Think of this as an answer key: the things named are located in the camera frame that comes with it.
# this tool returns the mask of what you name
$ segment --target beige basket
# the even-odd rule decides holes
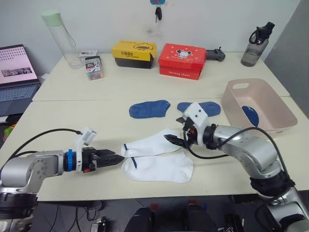
[[[259,116],[258,127],[269,134],[283,132],[297,124],[292,111],[262,79],[228,82],[221,104],[232,126],[254,127],[242,110],[243,106],[256,110]]]

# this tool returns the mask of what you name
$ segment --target clear water bottle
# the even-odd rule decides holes
[[[50,30],[64,58],[70,68],[78,69],[83,66],[82,60],[76,51],[76,43],[65,28],[58,11],[45,11],[42,13],[42,19]]]
[[[268,22],[264,27],[256,27],[256,31],[251,34],[247,49],[241,58],[241,63],[244,66],[252,67],[257,63],[268,44],[268,38],[274,26],[275,24]]]

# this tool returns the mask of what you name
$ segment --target remote control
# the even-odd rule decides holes
[[[217,60],[217,61],[223,61],[225,58],[224,52],[221,50],[221,47],[219,49],[214,50],[206,50],[206,59],[207,60]]]

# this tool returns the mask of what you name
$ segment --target white wall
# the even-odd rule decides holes
[[[265,59],[300,0],[166,0],[155,23],[149,0],[0,0],[0,47],[24,44],[38,74],[61,57],[41,12],[57,9],[78,49],[110,52],[120,39],[244,51],[256,26],[276,26]]]

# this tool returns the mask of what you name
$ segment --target yellow box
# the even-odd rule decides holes
[[[156,56],[156,44],[121,40],[112,47],[112,56],[118,66],[150,69]]]

